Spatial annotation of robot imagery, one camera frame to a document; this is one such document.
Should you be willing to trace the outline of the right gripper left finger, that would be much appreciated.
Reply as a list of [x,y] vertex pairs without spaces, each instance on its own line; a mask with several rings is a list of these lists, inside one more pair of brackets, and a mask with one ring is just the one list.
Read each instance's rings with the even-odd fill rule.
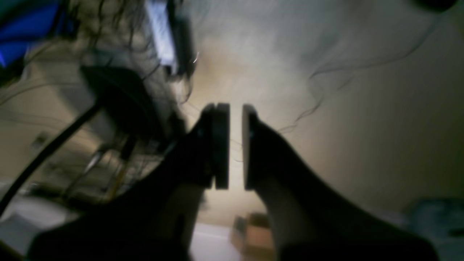
[[208,104],[143,180],[110,203],[40,233],[29,261],[189,261],[206,189],[229,186],[230,105]]

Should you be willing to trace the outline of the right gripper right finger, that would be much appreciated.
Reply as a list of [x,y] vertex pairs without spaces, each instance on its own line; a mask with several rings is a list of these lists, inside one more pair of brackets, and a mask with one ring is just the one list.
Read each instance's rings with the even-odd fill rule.
[[334,191],[292,146],[243,106],[245,188],[264,203],[278,261],[437,261],[427,240]]

